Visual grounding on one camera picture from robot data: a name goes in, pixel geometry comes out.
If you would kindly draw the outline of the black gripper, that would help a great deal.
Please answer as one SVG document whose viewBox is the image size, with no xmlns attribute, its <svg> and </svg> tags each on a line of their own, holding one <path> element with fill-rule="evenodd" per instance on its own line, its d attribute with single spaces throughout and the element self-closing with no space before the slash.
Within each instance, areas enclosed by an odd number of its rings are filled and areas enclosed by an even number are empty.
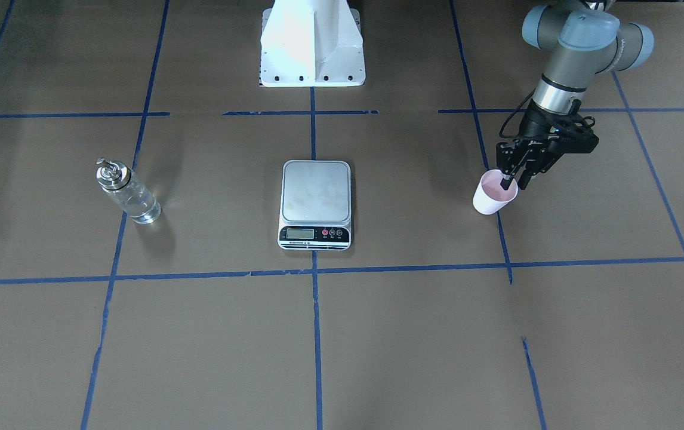
<svg viewBox="0 0 684 430">
<path fill-rule="evenodd" d="M 563 112 L 554 112 L 539 106 L 535 101 L 528 103 L 522 122 L 517 133 L 523 138 L 523 146 L 530 153 L 525 158 L 525 168 L 517 180 L 519 189 L 526 189 L 528 183 L 537 175 L 545 173 L 557 161 L 551 154 L 547 154 L 549 134 L 554 121 L 563 117 Z M 495 145 L 495 160 L 497 169 L 502 172 L 500 186 L 507 191 L 516 176 L 516 166 L 519 163 L 519 145 L 516 143 L 497 143 Z"/>
</svg>

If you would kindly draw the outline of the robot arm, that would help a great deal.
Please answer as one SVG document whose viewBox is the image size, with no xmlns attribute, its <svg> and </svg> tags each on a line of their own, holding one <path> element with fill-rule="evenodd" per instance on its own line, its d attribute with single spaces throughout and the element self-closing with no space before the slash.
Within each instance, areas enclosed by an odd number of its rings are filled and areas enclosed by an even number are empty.
<svg viewBox="0 0 684 430">
<path fill-rule="evenodd" d="M 599 143 L 595 119 L 580 115 L 583 96 L 602 73 L 642 65 L 655 49 L 655 35 L 639 23 L 609 14 L 610 1 L 558 1 L 531 9 L 523 39 L 550 52 L 535 89 L 517 106 L 523 112 L 516 134 L 500 130 L 500 187 L 527 188 L 566 154 L 589 154 Z"/>
</svg>

